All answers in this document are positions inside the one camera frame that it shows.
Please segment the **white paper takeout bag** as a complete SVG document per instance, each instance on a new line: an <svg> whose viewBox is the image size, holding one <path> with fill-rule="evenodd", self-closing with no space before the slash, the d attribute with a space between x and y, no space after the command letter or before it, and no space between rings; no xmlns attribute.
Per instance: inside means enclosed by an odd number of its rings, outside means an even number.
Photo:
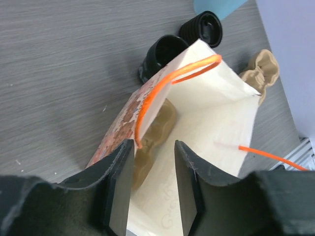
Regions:
<svg viewBox="0 0 315 236"><path fill-rule="evenodd" d="M184 236L175 169L175 141L239 178L249 152L260 93L205 42L195 41L132 94L90 160L95 164L125 139L134 157L164 101L176 108L177 121L158 149L141 186L131 190L126 229L137 236ZM199 178L206 213L193 236L312 236L314 213L306 209L300 180L314 173L251 171L227 186Z"/></svg>

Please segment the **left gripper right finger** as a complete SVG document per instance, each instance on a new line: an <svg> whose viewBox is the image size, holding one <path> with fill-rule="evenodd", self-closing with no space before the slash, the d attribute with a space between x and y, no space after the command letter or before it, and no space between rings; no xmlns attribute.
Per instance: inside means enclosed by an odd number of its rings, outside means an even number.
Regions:
<svg viewBox="0 0 315 236"><path fill-rule="evenodd" d="M199 178L214 186L227 186L239 178L201 158L183 141L175 141L174 154L183 234L191 236L207 211Z"/></svg>

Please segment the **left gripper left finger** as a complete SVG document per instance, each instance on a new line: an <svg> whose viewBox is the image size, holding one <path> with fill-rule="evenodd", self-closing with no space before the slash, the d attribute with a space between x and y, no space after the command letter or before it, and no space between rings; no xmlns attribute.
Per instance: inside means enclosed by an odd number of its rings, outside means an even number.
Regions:
<svg viewBox="0 0 315 236"><path fill-rule="evenodd" d="M134 141L123 140L108 156L60 185L83 195L77 216L100 236L124 236L131 194Z"/></svg>

